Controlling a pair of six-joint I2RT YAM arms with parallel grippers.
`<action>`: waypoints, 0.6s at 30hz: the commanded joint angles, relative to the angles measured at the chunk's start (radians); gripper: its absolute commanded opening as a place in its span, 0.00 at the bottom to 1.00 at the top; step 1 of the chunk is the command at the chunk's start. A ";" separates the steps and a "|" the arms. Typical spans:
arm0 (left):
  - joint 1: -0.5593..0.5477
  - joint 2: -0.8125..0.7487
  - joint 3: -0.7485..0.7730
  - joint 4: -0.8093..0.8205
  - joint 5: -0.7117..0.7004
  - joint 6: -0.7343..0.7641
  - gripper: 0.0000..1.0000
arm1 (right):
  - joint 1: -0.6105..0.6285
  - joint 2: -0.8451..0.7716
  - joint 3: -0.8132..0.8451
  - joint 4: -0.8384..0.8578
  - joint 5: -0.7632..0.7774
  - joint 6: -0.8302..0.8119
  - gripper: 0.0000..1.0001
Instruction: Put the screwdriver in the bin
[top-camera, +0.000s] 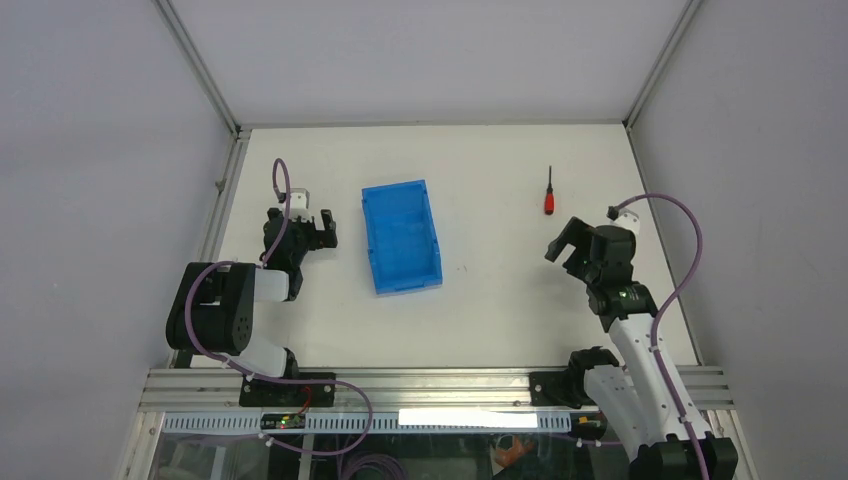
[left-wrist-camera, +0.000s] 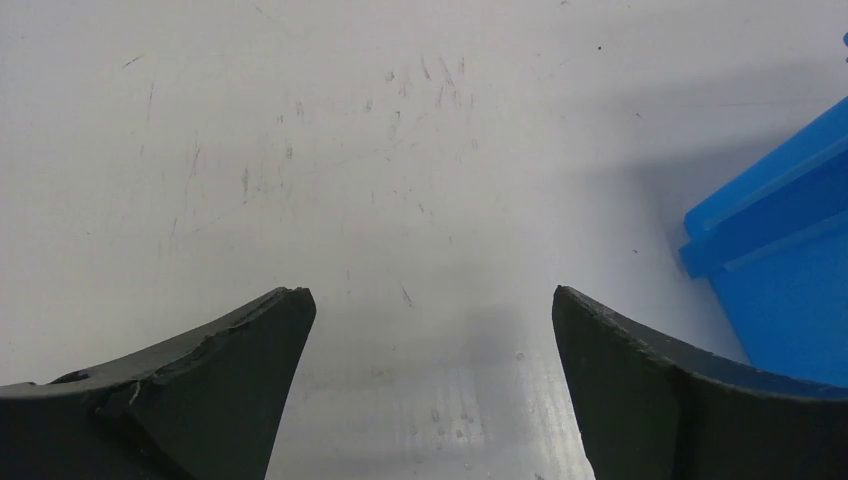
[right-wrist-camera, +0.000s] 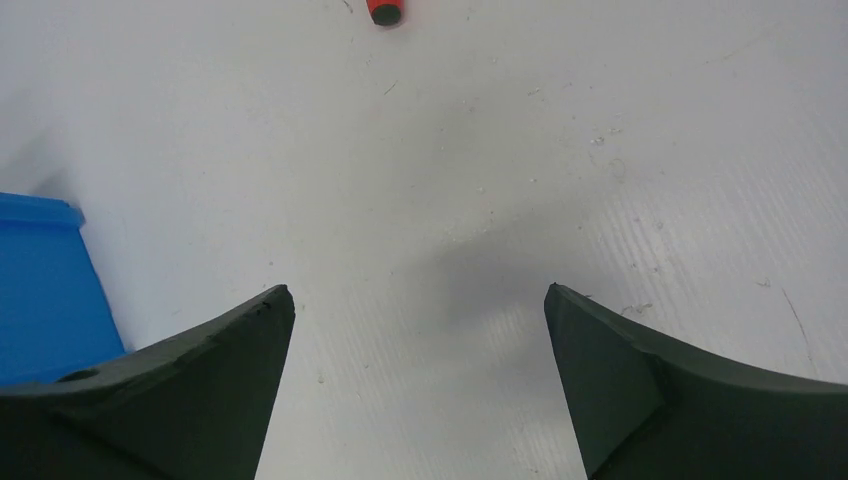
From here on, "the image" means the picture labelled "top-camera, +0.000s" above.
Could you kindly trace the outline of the red black screwdriver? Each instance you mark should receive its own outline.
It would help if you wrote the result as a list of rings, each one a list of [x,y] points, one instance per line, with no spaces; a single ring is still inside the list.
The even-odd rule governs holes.
[[[543,203],[543,211],[545,215],[553,215],[555,212],[555,195],[552,185],[552,167],[548,167],[548,182]]]

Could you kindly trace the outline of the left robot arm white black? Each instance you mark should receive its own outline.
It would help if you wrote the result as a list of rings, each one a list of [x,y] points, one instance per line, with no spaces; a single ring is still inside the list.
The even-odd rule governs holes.
[[[272,207],[263,225],[269,260],[191,262],[186,266],[168,319],[166,341],[174,349],[206,355],[241,371],[248,379],[264,378],[263,394],[277,406],[294,403],[301,392],[295,354],[254,331],[257,303],[297,299],[304,278],[301,265],[311,251],[338,246],[332,211],[322,209],[322,227],[313,215],[284,216]]]

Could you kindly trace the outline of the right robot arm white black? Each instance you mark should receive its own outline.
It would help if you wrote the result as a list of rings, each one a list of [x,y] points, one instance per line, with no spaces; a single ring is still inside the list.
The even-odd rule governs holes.
[[[627,453],[631,479],[733,478],[736,447],[717,437],[696,408],[665,353],[655,301],[633,278],[635,233],[573,217],[549,243],[546,259],[556,261],[567,246],[574,250],[563,267],[585,285],[589,308],[616,347],[572,353],[567,400],[600,408]]]

